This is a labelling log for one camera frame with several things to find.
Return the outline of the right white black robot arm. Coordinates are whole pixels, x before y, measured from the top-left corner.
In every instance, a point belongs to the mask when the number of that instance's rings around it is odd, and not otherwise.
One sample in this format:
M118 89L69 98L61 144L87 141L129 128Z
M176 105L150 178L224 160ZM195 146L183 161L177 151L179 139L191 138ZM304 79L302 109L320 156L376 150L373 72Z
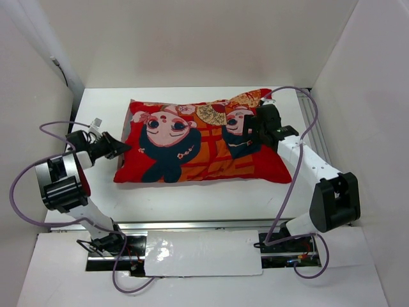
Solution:
M328 232L361 216L357 177L339 171L322 159L305 144L306 135L290 125L283 126L279 111L272 104L258 107L243 122L245 138L273 149L295 167L293 179L302 175L312 189L309 210L280 225L279 244L286 251L299 246L305 235Z

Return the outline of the pink red printed pillowcase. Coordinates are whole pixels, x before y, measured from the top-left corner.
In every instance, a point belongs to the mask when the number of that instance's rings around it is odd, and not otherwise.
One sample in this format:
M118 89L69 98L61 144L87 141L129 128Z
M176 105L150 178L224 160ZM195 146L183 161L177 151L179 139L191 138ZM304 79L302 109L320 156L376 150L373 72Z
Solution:
M291 175L271 148L243 136L270 89L196 104L131 100L122 139L131 149L121 158L114 182L168 184L230 178L288 184Z

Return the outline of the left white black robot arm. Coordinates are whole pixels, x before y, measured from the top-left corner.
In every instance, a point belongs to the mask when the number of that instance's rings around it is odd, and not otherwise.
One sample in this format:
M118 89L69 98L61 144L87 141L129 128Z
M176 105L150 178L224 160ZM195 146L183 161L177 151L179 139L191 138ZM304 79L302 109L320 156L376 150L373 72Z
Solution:
M91 201L91 189L84 170L101 157L113 159L131 146L109 133L78 130L66 135L69 151L35 165L42 201L48 210L74 218L89 232L90 246L116 256L126 248L126 239L110 217Z

